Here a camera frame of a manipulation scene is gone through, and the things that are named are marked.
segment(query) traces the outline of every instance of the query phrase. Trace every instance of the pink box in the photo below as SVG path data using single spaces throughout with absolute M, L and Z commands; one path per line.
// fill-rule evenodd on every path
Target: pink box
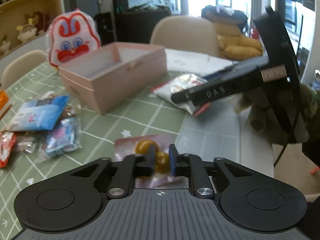
M 66 90 L 100 114 L 166 72 L 164 47 L 124 42 L 110 43 L 59 67 Z

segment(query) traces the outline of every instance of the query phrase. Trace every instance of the orange item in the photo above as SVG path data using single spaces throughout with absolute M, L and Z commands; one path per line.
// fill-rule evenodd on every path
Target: orange item
M 156 153 L 155 172 L 166 173 L 170 171 L 169 154 L 165 152 Z
M 16 142 L 17 136 L 13 132 L 0 132 L 0 168 L 7 166 L 10 153 Z
M 314 175 L 317 171 L 320 171 L 320 167 L 315 167 L 314 169 L 312 169 L 310 174 Z
M 9 103 L 9 97 L 4 90 L 0 91 L 0 119 L 9 110 L 11 104 Z

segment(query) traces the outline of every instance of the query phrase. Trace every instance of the black circular pad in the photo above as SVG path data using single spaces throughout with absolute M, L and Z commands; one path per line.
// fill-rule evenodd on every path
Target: black circular pad
M 247 201 L 255 208 L 273 210 L 282 206 L 284 197 L 275 190 L 261 188 L 251 191 L 247 195 Z
M 42 192 L 38 198 L 37 203 L 48 210 L 59 210 L 70 206 L 75 200 L 75 195 L 65 189 L 49 189 Z
M 299 190 L 264 175 L 234 178 L 223 191 L 219 205 L 235 224 L 262 232 L 292 228 L 307 208 Z
M 26 187 L 14 201 L 19 221 L 37 231 L 61 232 L 94 219 L 102 208 L 100 193 L 87 178 L 58 175 Z

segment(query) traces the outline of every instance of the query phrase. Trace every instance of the blue snack bag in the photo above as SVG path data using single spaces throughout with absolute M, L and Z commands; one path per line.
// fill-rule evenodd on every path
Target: blue snack bag
M 57 96 L 23 103 L 8 127 L 9 131 L 52 130 L 69 96 Z
M 75 117 L 58 121 L 53 130 L 44 133 L 38 163 L 81 148 L 80 131 L 80 123 Z

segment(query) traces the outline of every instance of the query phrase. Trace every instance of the table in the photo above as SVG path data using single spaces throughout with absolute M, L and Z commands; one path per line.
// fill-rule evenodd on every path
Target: table
M 156 83 L 179 73 L 175 71 L 205 75 L 231 63 L 183 51 L 167 50 L 167 56 L 170 71 Z M 8 166 L 0 170 L 0 239 L 9 240 L 21 230 L 13 202 L 22 189 L 101 157 L 114 159 L 114 141 L 118 138 L 167 133 L 181 153 L 188 151 L 206 161 L 223 156 L 273 175 L 272 148 L 245 127 L 248 111 L 236 115 L 228 99 L 224 99 L 212 103 L 199 118 L 193 118 L 149 89 L 136 93 L 103 116 L 83 107 L 80 113 L 82 148 L 73 153 L 39 164 L 37 153 L 11 155 Z M 2 118 L 0 129 L 8 124 L 23 102 L 48 91 L 68 93 L 57 71 L 43 63 L 6 90 L 12 108 Z M 79 104 L 75 98 L 70 98 L 68 103 Z

